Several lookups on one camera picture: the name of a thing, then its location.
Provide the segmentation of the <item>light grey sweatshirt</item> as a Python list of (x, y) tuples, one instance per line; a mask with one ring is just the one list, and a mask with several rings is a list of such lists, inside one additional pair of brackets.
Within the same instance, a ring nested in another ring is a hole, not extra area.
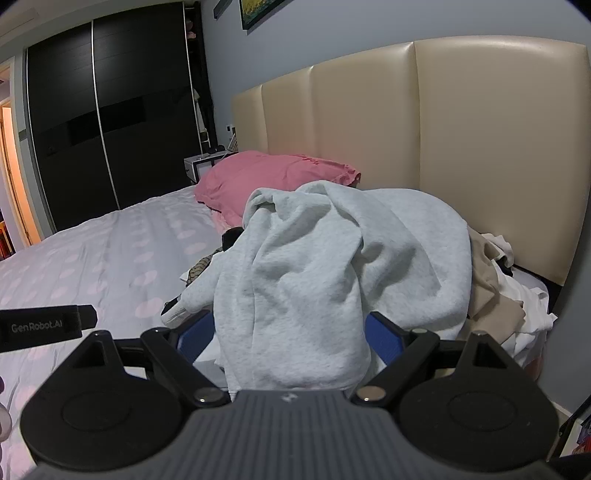
[(471, 283), (467, 223), (442, 200), (315, 181), (253, 191), (238, 240), (162, 321), (212, 311), (231, 392), (349, 390), (372, 365), (370, 312), (453, 339)]

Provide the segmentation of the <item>patterned dark garment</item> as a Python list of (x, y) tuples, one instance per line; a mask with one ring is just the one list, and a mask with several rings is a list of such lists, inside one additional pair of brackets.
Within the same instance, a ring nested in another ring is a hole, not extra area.
[(209, 265), (211, 265), (211, 260), (213, 258), (214, 255), (221, 253), (222, 249), (218, 248), (216, 250), (214, 250), (211, 254), (202, 257), (200, 260), (197, 261), (197, 264), (194, 264), (190, 270), (187, 270), (185, 273), (183, 273), (180, 276), (180, 280), (184, 282), (184, 285), (186, 287), (190, 286), (190, 284), (197, 279), (203, 272), (205, 269), (207, 269), (207, 267)]

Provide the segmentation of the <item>beige folded garment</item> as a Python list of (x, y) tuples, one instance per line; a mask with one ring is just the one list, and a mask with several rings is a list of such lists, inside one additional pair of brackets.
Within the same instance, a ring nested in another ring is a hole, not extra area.
[(488, 333), (499, 344), (516, 333), (525, 322), (520, 302), (501, 294), (493, 244), (468, 228), (472, 251), (472, 287), (467, 319), (457, 339), (467, 340), (474, 331)]

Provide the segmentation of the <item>polka dot bed sheet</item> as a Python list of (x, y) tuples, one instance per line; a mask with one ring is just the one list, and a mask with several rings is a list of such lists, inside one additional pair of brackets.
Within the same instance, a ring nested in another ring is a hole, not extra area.
[(181, 189), (56, 233), (1, 263), (4, 309), (92, 305), (100, 329), (159, 325), (181, 276), (221, 245), (211, 210)]

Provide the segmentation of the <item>white garment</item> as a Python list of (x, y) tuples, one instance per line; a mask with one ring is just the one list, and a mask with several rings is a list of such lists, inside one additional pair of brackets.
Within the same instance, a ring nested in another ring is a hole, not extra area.
[(513, 248), (502, 235), (485, 233), (483, 237), (496, 251), (500, 293), (520, 303), (525, 312), (523, 324), (502, 346), (521, 367), (533, 366), (542, 358), (548, 334), (557, 320), (550, 312), (548, 287), (516, 266)]

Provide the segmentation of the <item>pink pillow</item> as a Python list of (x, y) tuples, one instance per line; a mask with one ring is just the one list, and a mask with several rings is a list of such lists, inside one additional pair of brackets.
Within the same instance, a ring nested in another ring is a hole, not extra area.
[(360, 171), (339, 162), (249, 150), (216, 163), (198, 181), (194, 196), (197, 202), (219, 212), (226, 223), (239, 226), (249, 196), (256, 189), (294, 191), (317, 180), (349, 186), (360, 179)]

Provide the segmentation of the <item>white bedside table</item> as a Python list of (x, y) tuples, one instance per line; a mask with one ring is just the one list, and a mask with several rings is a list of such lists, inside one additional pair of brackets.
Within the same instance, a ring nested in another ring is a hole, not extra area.
[(232, 155), (232, 152), (223, 150), (214, 153), (191, 156), (183, 160), (185, 173), (193, 185), (196, 185), (202, 174), (207, 173), (216, 163)]

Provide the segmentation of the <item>black sliding wardrobe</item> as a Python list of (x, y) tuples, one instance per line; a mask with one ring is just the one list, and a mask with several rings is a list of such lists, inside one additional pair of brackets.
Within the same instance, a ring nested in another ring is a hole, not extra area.
[(32, 149), (54, 230), (188, 186), (197, 154), (185, 8), (99, 17), (29, 47)]

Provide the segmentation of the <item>beige padded headboard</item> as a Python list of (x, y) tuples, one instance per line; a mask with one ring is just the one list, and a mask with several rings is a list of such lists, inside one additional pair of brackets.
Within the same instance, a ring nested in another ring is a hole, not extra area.
[(232, 98), (238, 146), (356, 167), (503, 236), (516, 263), (567, 280), (590, 191), (582, 44), (518, 36), (417, 40), (318, 63)]

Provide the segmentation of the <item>white door frame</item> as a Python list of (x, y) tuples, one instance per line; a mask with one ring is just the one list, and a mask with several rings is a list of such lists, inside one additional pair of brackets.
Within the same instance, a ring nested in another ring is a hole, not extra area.
[(25, 105), (24, 58), (1, 63), (1, 213), (13, 249), (45, 238), (47, 222), (34, 172)]

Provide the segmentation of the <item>framed wall picture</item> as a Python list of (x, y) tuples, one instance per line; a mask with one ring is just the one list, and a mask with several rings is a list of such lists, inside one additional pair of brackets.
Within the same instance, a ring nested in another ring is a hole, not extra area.
[(274, 13), (286, 7), (288, 3), (290, 0), (240, 0), (239, 14), (242, 30), (252, 31)]

